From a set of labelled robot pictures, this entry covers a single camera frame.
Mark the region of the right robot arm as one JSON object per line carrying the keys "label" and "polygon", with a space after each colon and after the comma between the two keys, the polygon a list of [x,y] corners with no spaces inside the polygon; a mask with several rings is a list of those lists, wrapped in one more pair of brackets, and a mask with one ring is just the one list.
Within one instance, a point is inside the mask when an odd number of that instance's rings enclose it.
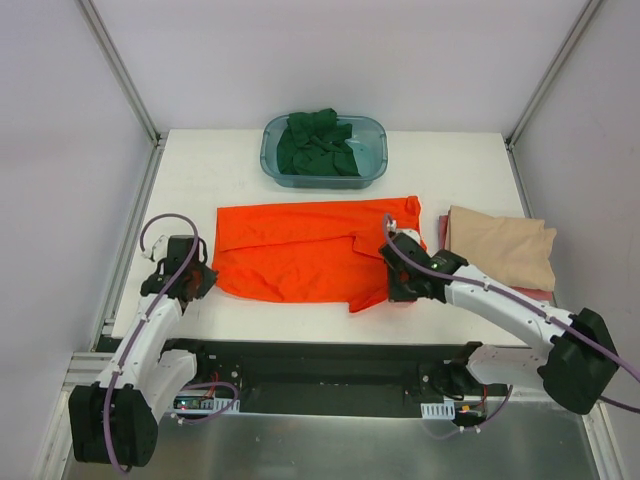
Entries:
{"label": "right robot arm", "polygon": [[619,368],[604,319],[588,308],[572,313],[538,303],[448,250],[429,255],[404,231],[387,233],[380,253],[391,300],[437,300],[523,342],[522,347],[467,343],[449,364],[451,385],[461,394],[483,385],[520,386],[542,390],[561,407],[585,415]]}

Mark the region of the orange t shirt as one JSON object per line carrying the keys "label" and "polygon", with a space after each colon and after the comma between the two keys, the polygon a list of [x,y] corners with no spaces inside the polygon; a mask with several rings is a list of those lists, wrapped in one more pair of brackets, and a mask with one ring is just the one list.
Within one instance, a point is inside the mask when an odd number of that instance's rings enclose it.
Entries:
{"label": "orange t shirt", "polygon": [[388,298],[383,219],[419,230],[417,197],[221,207],[213,268],[224,292],[272,303],[345,303],[352,313]]}

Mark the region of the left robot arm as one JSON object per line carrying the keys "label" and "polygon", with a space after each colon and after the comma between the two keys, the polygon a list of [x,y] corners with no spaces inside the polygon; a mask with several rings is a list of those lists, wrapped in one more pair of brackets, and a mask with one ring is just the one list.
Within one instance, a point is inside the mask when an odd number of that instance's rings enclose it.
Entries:
{"label": "left robot arm", "polygon": [[130,471],[147,465],[159,423],[183,386],[204,387],[210,363],[187,350],[168,350],[188,305],[215,285],[206,244],[192,236],[168,240],[164,258],[143,281],[134,321],[116,352],[89,385],[73,389],[69,416],[76,461]]}

